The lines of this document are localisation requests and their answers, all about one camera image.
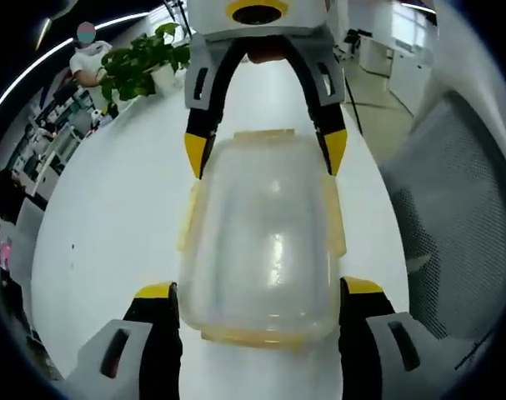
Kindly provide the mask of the person's right hand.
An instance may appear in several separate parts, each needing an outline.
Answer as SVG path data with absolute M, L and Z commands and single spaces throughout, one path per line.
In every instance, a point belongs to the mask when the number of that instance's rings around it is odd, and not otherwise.
M 281 61 L 286 58 L 285 51 L 279 46 L 250 47 L 247 55 L 249 61 L 254 64 Z

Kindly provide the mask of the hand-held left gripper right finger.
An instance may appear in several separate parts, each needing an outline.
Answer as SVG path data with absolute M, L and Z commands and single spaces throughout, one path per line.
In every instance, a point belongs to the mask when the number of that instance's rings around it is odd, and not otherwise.
M 408 312 L 395 312 L 383 289 L 340 279 L 338 350 L 343 399 L 439 399 L 444 364 L 438 339 Z

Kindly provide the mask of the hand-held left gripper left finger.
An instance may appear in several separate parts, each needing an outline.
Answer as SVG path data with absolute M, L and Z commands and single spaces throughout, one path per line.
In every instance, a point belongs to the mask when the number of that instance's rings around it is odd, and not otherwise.
M 177 284 L 143 287 L 123 318 L 80 348 L 63 393 L 68 399 L 179 399 L 179 328 Z

